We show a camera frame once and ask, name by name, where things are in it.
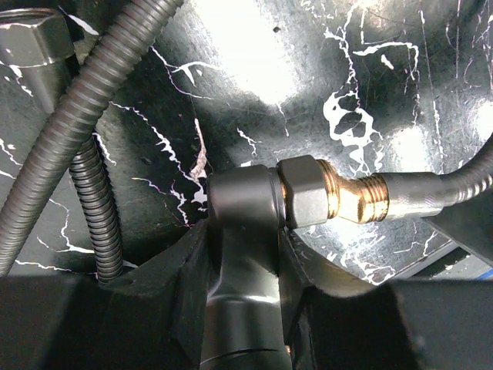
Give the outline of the black faucet fitting brass ends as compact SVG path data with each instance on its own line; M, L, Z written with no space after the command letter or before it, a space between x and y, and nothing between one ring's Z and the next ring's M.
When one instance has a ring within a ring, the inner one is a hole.
M207 184L217 279L205 309L203 369L394 369L370 286L289 232L340 217L383 220L384 178L342 177L312 156L237 168Z

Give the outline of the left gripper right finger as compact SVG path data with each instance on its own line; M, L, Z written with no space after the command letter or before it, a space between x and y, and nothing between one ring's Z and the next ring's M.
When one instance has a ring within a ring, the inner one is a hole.
M490 369L492 283L375 286L279 235L280 305L295 369Z

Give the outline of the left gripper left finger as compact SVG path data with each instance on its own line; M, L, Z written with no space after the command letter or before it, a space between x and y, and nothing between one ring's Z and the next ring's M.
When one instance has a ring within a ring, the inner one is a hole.
M1 280L3 369L196 369L207 224L106 287L82 275Z

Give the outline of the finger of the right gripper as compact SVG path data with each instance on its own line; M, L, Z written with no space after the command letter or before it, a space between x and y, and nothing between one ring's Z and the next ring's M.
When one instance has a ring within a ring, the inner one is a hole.
M492 266L492 207L452 206L425 217L435 230Z

